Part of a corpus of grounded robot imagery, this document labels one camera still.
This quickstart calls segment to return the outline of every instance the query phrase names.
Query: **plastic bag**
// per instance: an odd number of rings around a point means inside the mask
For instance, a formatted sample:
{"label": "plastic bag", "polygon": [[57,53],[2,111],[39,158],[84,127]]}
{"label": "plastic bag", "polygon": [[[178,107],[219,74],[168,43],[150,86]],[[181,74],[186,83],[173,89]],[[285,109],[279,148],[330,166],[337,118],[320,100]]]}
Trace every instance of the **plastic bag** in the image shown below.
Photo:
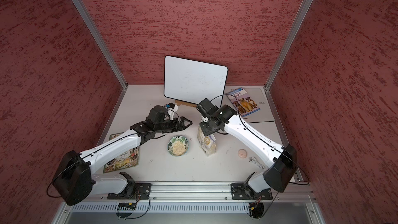
{"label": "plastic bag", "polygon": [[205,136],[202,129],[198,127],[198,141],[207,156],[216,153],[216,138],[213,134]]}

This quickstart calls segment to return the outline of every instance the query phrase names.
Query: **magazine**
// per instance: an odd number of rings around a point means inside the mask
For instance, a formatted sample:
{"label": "magazine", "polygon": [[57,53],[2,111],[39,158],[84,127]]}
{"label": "magazine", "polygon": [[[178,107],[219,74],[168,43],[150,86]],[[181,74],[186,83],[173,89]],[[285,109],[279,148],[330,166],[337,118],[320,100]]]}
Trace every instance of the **magazine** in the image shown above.
{"label": "magazine", "polygon": [[[109,140],[114,139],[117,136],[120,136],[121,133],[112,134],[109,136]],[[112,159],[111,161],[107,162],[103,166],[103,173],[106,172],[113,172],[120,169],[126,169],[130,167],[134,167],[138,165],[138,154],[139,154],[140,147],[132,148],[126,152],[123,152],[116,158]]]}
{"label": "magazine", "polygon": [[229,92],[228,94],[230,94],[228,95],[228,98],[231,100],[232,104],[242,117],[248,116],[249,114],[260,110],[256,102],[250,98],[250,95],[245,89],[243,89],[243,87]]}

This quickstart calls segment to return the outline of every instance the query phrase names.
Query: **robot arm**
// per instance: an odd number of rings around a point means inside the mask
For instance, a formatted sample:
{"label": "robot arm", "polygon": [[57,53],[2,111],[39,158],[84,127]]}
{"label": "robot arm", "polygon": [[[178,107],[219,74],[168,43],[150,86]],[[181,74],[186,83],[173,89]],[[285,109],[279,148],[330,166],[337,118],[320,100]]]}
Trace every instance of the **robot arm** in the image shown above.
{"label": "robot arm", "polygon": [[244,187],[248,197],[254,199],[258,193],[270,187],[278,192],[285,190],[297,169],[294,147],[283,147],[265,137],[242,120],[228,105],[218,108],[208,99],[204,99],[196,108],[204,120],[199,125],[205,136],[223,130],[247,145],[269,167],[267,171],[254,173],[246,180]]}
{"label": "robot arm", "polygon": [[132,125],[122,135],[80,154],[75,151],[66,153],[52,185],[68,205],[77,204],[88,195],[101,193],[131,196],[128,191],[135,192],[135,182],[128,174],[97,175],[95,172],[123,152],[154,138],[156,133],[177,132],[192,125],[192,121],[184,117],[173,118],[173,111],[177,108],[172,103],[165,107],[155,106],[144,121]]}
{"label": "robot arm", "polygon": [[[285,190],[296,172],[296,150],[292,146],[282,147],[265,137],[242,120],[228,105],[218,108],[208,99],[204,99],[196,108],[204,120],[200,127],[205,136],[218,130],[226,131],[252,149],[269,167],[263,173],[251,174],[244,183],[245,192],[251,199],[258,198],[259,193],[269,187],[278,192]],[[94,173],[123,152],[154,138],[156,133],[177,132],[192,125],[192,121],[184,117],[173,118],[172,110],[177,110],[177,106],[172,103],[165,107],[155,106],[145,121],[132,125],[122,135],[80,154],[75,151],[66,153],[51,184],[68,205],[77,204],[88,195],[101,193],[113,193],[117,197],[129,199],[136,192],[136,188],[134,180],[128,174]]]}

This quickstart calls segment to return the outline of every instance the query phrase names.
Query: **metal corner post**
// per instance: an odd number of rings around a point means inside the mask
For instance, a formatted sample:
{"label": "metal corner post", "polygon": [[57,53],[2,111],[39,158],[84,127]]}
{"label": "metal corner post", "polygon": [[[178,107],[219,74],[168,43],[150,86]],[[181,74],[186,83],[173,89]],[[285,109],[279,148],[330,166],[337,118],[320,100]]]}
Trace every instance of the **metal corner post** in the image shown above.
{"label": "metal corner post", "polygon": [[[289,144],[289,140],[287,139],[286,132],[285,132],[285,129],[283,128],[282,121],[281,121],[281,119],[279,117],[279,114],[278,114],[278,111],[276,109],[275,103],[273,102],[273,99],[272,99],[272,96],[271,96],[271,92],[269,91],[269,88],[267,88],[265,86],[263,87],[263,89],[264,89],[264,92],[266,94],[266,98],[267,98],[267,101],[268,101],[269,108],[271,109],[272,115],[274,116],[275,125],[276,125],[276,128],[278,130],[279,136],[281,137],[282,145],[283,146],[287,146]],[[307,178],[304,178],[302,176],[302,173],[301,173],[300,169],[297,169],[296,175],[297,175],[299,181],[306,181],[306,179],[307,179]]]}
{"label": "metal corner post", "polygon": [[125,88],[122,89],[122,92],[120,93],[120,96],[119,96],[119,98],[117,99],[117,102],[116,102],[116,104],[115,104],[115,107],[114,107],[113,110],[112,110],[111,116],[109,117],[109,119],[108,119],[108,121],[107,121],[107,123],[106,123],[106,125],[105,125],[105,128],[104,128],[104,130],[102,131],[101,137],[100,137],[99,140],[98,140],[97,146],[100,145],[100,144],[102,144],[102,143],[105,141],[105,139],[106,139],[106,137],[107,137],[107,134],[108,134],[108,131],[109,131],[109,129],[111,128],[111,124],[112,124],[112,122],[113,122],[113,119],[115,118],[115,115],[116,115],[116,113],[117,113],[117,110],[119,109],[120,104],[122,103],[122,100],[123,100],[123,98],[124,98],[126,92],[127,92],[127,87],[125,87]]}
{"label": "metal corner post", "polygon": [[102,54],[105,56],[106,60],[109,63],[109,66],[112,68],[112,71],[115,73],[117,79],[119,80],[120,84],[122,85],[123,89],[127,88],[127,82],[123,77],[122,73],[120,72],[119,68],[115,60],[113,59],[111,52],[107,48],[105,41],[102,39],[102,36],[97,29],[96,25],[94,24],[93,19],[91,18],[90,14],[87,11],[86,6],[84,5],[82,0],[72,0],[73,4],[75,5],[77,11],[82,16],[84,22],[87,25],[87,28],[90,30],[94,40],[97,42],[98,47],[102,51]]}
{"label": "metal corner post", "polygon": [[303,22],[305,15],[307,14],[307,11],[311,6],[312,1],[313,0],[302,0],[300,8],[298,9],[296,17],[292,23],[291,28],[290,28],[290,31],[287,34],[285,43],[283,44],[281,52],[279,53],[279,56],[276,59],[276,62],[271,70],[271,74],[269,75],[269,77],[267,79],[266,88],[269,89],[271,87],[271,84],[274,81],[276,74],[278,73],[279,69],[282,66],[283,60],[285,59],[286,54],[289,51],[289,48],[292,45],[293,40],[296,37],[296,34],[300,29],[301,23]]}

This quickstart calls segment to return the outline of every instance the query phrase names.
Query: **whiteboard frame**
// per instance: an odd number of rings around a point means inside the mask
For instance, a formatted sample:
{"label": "whiteboard frame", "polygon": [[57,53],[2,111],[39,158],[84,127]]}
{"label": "whiteboard frame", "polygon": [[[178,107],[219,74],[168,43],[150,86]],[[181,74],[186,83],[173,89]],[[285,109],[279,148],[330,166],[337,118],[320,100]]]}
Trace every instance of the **whiteboard frame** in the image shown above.
{"label": "whiteboard frame", "polygon": [[[193,62],[201,62],[201,61],[197,61],[197,60],[193,60],[193,59],[181,58],[181,57],[172,56],[172,55],[167,55],[167,56],[165,56],[165,57],[164,57],[164,74],[163,74],[163,81],[164,81],[164,82],[166,82],[166,57],[168,57],[168,56],[176,57],[176,58],[184,59],[184,60],[189,60],[189,61],[193,61]],[[211,65],[217,65],[217,66],[221,66],[221,67],[225,67],[225,68],[226,68],[226,76],[225,76],[225,81],[224,81],[224,89],[222,90],[222,93],[225,94],[226,79],[228,78],[228,67],[227,67],[227,66],[224,66],[224,65],[219,65],[219,64],[210,63],[210,62],[201,62],[201,63],[211,64]],[[166,97],[166,98],[174,99],[174,100],[177,100],[177,101],[184,101],[184,102],[188,102],[188,103],[192,103],[192,104],[199,104],[199,102],[194,103],[194,102],[185,101],[185,100],[182,100],[182,99],[176,99],[176,98],[168,97],[168,96],[166,96],[166,94],[165,94],[165,92],[164,92],[165,88],[166,88],[166,87],[163,87],[163,96]],[[215,105],[216,105],[217,107],[219,107],[219,108],[222,106],[222,100],[223,100],[223,98],[224,98],[224,95],[223,95],[223,96],[220,96],[220,97],[221,97],[220,106],[217,106],[217,105],[215,104]]]}

